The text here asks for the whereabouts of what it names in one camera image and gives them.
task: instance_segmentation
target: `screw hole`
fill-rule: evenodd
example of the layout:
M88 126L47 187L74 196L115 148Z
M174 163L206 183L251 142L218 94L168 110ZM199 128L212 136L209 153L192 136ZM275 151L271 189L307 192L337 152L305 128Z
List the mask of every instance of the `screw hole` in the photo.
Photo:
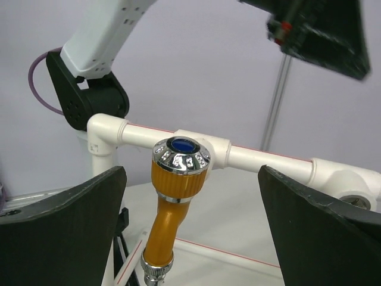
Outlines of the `screw hole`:
M21 210L10 210L10 211L0 215L0 217L3 217L3 216L14 216L14 215L17 215L18 213L21 213Z

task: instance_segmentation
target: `silver hose fitting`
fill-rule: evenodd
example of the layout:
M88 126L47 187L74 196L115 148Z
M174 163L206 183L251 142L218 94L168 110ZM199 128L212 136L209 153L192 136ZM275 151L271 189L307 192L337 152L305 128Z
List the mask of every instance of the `silver hose fitting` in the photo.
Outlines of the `silver hose fitting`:
M140 265L144 271L144 282L147 286L160 286L164 282L165 275L171 270L173 265L173 254L170 263L164 266L152 266L144 259L144 251L140 257Z

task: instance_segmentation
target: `wall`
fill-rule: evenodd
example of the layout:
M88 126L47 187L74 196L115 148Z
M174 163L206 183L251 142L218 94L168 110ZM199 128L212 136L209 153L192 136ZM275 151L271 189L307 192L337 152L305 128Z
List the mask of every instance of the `wall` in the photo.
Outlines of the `wall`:
M0 177L18 196L81 183L78 139L27 85L30 63L64 45L95 0L5 1L0 8ZM133 123L207 133L259 147L281 59L266 38L268 14L236 0L158 0L113 70ZM44 64L36 88L59 107ZM150 180L150 150L121 148L129 184Z
M371 75L357 82L293 60L270 151L381 172L381 1L362 5Z

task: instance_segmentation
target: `vertical metal pole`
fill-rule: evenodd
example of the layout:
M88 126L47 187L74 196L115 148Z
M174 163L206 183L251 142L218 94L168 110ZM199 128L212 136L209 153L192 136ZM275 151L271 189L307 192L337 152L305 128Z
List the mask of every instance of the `vertical metal pole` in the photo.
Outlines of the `vertical metal pole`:
M283 94L291 66L292 57L284 54L280 64L279 74L271 101L270 110L268 111L266 126L263 132L260 150L268 151L270 149L271 140L274 135L275 126L278 120L280 106L282 105Z

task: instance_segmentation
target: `blue center disc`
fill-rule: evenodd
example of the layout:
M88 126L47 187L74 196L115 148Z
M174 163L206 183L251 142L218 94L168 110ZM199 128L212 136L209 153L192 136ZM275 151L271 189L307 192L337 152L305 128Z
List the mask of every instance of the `blue center disc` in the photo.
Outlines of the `blue center disc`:
M182 138L173 140L171 145L178 152L188 153L196 149L196 145L192 141L182 139Z

